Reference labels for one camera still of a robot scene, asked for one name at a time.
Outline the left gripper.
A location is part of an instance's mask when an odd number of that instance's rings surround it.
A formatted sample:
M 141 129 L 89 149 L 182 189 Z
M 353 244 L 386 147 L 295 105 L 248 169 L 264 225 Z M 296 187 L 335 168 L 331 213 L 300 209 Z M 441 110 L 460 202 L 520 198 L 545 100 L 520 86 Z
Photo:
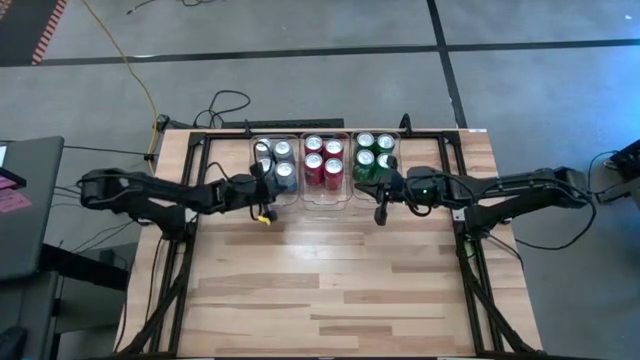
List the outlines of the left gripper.
M 220 189 L 225 210 L 238 210 L 252 205 L 262 205 L 260 221 L 274 223 L 278 215 L 273 206 L 274 198 L 283 193 L 283 186 L 276 177 L 254 178 L 238 174 L 225 181 Z

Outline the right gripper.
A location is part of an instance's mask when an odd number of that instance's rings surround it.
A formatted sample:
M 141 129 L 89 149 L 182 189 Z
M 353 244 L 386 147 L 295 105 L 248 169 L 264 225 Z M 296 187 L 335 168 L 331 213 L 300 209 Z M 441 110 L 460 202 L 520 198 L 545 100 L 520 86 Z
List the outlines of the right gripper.
M 386 174 L 387 180 L 387 197 L 390 202 L 408 204 L 409 200 L 405 192 L 405 180 L 402 175 L 395 169 L 390 169 Z M 355 183 L 354 187 L 369 195 L 383 196 L 385 188 L 379 183 Z M 377 225 L 385 225 L 388 218 L 388 201 L 381 201 L 375 209 L 374 220 Z

